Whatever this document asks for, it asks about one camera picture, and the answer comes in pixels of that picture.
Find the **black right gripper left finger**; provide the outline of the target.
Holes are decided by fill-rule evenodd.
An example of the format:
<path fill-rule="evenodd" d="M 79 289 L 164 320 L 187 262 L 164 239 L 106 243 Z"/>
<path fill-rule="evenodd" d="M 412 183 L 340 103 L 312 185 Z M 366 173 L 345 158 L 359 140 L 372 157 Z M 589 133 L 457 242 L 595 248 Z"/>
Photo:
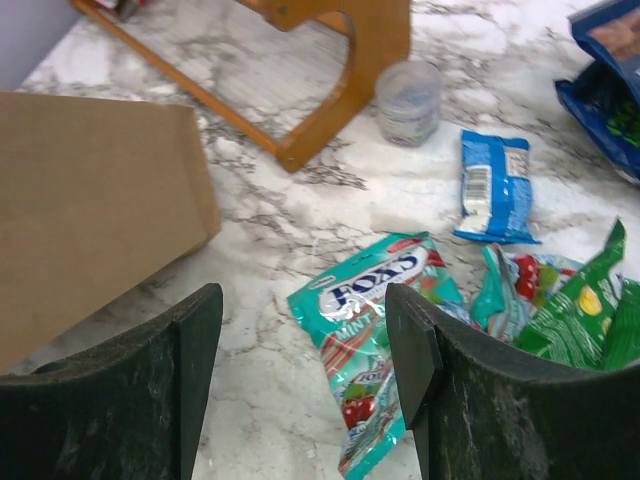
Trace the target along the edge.
<path fill-rule="evenodd" d="M 209 283 L 87 350 L 2 376 L 2 478 L 191 478 L 222 314 Z"/>

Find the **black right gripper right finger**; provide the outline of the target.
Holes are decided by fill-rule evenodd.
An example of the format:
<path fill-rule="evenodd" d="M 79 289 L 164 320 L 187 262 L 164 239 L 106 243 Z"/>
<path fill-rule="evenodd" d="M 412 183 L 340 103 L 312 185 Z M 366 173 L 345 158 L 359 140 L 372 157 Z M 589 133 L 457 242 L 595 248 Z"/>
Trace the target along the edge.
<path fill-rule="evenodd" d="M 635 479 L 639 370 L 528 354 L 403 284 L 386 292 L 400 405 L 425 479 Z"/>

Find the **red white snack packets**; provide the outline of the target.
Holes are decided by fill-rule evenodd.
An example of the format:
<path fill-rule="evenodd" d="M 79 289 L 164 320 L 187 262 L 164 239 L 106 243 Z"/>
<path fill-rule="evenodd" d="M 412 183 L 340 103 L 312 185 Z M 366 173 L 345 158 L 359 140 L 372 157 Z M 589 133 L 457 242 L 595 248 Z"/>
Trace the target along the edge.
<path fill-rule="evenodd" d="M 483 249 L 486 271 L 471 317 L 490 336 L 512 342 L 536 312 L 583 264 L 561 255 Z"/>

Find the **green snack packet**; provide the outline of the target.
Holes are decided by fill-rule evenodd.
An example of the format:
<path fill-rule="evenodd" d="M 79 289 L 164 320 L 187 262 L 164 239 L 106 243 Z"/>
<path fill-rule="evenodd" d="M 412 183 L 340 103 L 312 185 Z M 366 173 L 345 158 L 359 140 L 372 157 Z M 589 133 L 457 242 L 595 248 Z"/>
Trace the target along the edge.
<path fill-rule="evenodd" d="M 559 364 L 618 370 L 639 364 L 639 282 L 622 270 L 626 229 L 616 220 L 603 249 L 554 293 L 514 345 Z"/>

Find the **teal Fox's mint candy bag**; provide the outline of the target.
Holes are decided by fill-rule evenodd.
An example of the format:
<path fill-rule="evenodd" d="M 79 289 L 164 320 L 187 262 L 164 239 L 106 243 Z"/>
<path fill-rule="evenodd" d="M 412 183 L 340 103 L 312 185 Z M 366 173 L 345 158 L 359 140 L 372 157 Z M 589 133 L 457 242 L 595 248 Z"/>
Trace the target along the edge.
<path fill-rule="evenodd" d="M 391 283 L 410 286 L 470 324 L 467 306 L 427 232 L 392 233 L 289 296 L 319 349 L 348 434 L 339 471 L 362 479 L 405 433 L 385 318 Z"/>

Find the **small blue snack packet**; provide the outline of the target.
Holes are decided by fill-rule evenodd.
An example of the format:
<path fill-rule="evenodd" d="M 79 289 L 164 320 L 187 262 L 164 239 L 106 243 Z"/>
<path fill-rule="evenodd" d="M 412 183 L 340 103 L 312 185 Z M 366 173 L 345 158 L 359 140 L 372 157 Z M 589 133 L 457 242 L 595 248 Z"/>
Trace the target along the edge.
<path fill-rule="evenodd" d="M 464 130 L 460 143 L 462 218 L 453 234 L 483 243 L 536 244 L 528 225 L 529 142 Z"/>

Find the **brown paper bag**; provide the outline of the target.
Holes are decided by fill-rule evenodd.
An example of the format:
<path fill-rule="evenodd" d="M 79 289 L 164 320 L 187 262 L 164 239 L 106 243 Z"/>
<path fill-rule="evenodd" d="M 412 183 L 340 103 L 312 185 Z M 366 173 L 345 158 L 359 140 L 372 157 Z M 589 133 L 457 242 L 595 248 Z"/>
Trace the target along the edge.
<path fill-rule="evenodd" d="M 188 106 L 1 96 L 1 367 L 189 255 L 220 215 Z"/>

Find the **blue green chips bag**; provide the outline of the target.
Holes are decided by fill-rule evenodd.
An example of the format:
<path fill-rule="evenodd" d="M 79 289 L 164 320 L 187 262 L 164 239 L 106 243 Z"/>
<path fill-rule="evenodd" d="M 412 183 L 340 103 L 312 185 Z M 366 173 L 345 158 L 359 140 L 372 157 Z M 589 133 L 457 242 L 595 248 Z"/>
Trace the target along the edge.
<path fill-rule="evenodd" d="M 584 129 L 614 170 L 639 184 L 639 104 L 608 65 L 594 61 L 574 80 L 554 82 L 560 104 Z"/>

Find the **blue red chips bag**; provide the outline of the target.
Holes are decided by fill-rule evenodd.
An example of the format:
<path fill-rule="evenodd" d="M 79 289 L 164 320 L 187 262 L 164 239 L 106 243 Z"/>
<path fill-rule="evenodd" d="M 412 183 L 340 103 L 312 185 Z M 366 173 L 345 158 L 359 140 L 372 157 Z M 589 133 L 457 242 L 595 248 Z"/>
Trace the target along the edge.
<path fill-rule="evenodd" d="M 568 19 L 573 39 L 592 57 L 622 63 L 639 55 L 638 1 L 600 1 Z"/>

